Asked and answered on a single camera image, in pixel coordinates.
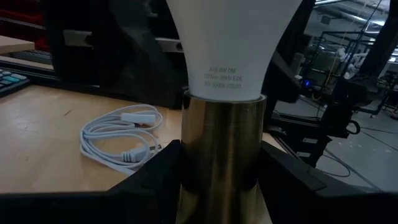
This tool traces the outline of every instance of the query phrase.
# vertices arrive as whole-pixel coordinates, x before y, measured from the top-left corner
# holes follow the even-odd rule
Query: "white light bulb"
[[[190,93],[220,101],[261,95],[272,54],[302,0],[167,0]]]

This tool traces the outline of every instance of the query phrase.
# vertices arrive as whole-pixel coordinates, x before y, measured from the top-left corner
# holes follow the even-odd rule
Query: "white power cord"
[[[149,109],[132,113],[123,113],[128,110]],[[80,131],[80,151],[83,155],[94,159],[114,170],[132,175],[144,165],[154,154],[158,153],[158,143],[150,131],[158,128],[163,116],[151,105],[133,105],[94,119]],[[136,124],[153,124],[149,128],[139,128]],[[155,149],[151,150],[149,143],[140,136],[147,135],[154,142]],[[133,137],[140,139],[144,146],[131,149],[120,154],[110,154],[98,149],[93,141],[119,137]]]

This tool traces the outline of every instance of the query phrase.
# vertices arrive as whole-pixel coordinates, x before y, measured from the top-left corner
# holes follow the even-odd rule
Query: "brass lamp base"
[[[265,96],[220,102],[185,93],[177,223],[250,223]]]

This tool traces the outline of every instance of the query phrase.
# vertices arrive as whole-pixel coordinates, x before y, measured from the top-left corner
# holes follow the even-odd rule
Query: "floor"
[[[375,108],[377,103],[368,108]],[[318,106],[303,97],[295,104],[278,102],[276,110],[316,116]],[[360,124],[361,132],[348,139],[333,138],[317,168],[367,192],[398,192],[398,121],[389,115],[387,111],[380,112],[375,118],[370,118],[367,113],[355,114],[353,120]]]

